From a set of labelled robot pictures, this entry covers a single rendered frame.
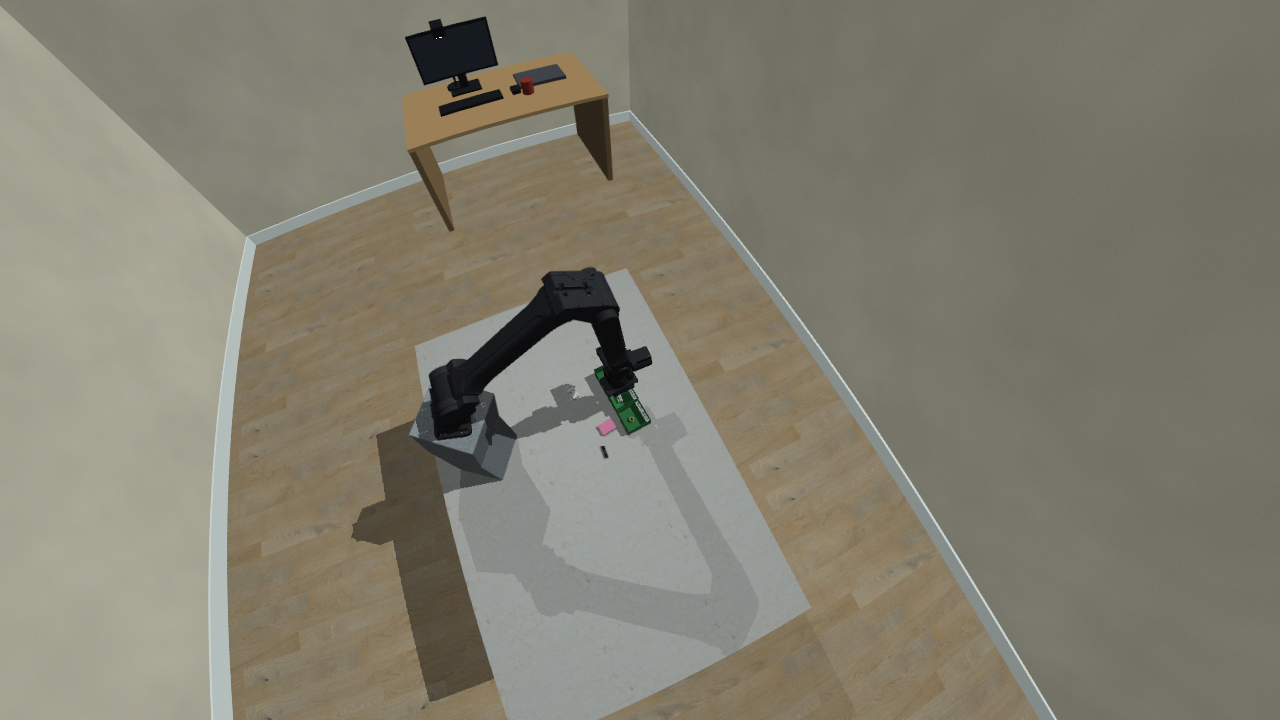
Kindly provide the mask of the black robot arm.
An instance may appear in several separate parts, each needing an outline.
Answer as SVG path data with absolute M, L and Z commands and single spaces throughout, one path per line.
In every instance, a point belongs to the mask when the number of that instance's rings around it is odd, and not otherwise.
M 471 436 L 471 415 L 480 404 L 477 396 L 488 383 L 550 331 L 567 322 L 591 323 L 600 343 L 596 355 L 604 365 L 603 372 L 609 384 L 609 375 L 613 380 L 622 380 L 628 369 L 637 372 L 652 365 L 646 346 L 634 351 L 626 348 L 620 325 L 620 306 L 605 275 L 594 266 L 582 270 L 594 272 L 548 272 L 541 278 L 544 286 L 532 301 L 476 354 L 467 361 L 451 359 L 429 374 L 436 439 Z

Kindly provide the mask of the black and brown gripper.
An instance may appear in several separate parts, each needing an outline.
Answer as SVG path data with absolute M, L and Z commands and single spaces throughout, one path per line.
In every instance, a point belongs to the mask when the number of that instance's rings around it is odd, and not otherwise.
M 637 377 L 634 374 L 632 369 L 628 369 L 628 374 L 622 380 L 613 380 L 611 375 L 609 379 L 611 384 L 608 383 L 608 380 L 605 380 L 605 375 L 600 378 L 602 386 L 604 386 L 605 392 L 609 397 L 611 395 L 613 395 L 613 397 L 617 397 L 621 393 L 632 389 L 634 384 L 637 383 Z

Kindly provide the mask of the green rack of bins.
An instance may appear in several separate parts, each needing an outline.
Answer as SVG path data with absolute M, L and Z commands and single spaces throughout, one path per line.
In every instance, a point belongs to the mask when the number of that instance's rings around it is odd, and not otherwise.
M 604 365 L 594 369 L 596 380 L 599 380 L 600 386 L 602 386 L 600 378 L 604 377 L 603 366 Z M 603 386 L 602 388 L 605 392 L 605 388 Z M 612 406 L 614 407 L 614 411 L 620 416 L 620 420 L 625 425 L 625 429 L 628 432 L 628 436 L 632 434 L 635 430 L 639 430 L 643 427 L 646 427 L 648 424 L 652 423 L 650 416 L 648 416 L 645 409 L 643 407 L 643 404 L 640 404 L 634 388 L 621 393 L 621 397 L 623 398 L 623 402 L 621 404 L 618 402 L 617 397 L 613 397 L 613 395 L 611 395 L 611 397 L 607 395 L 607 397 L 609 398 Z M 634 416 L 634 421 L 628 421 L 630 416 Z

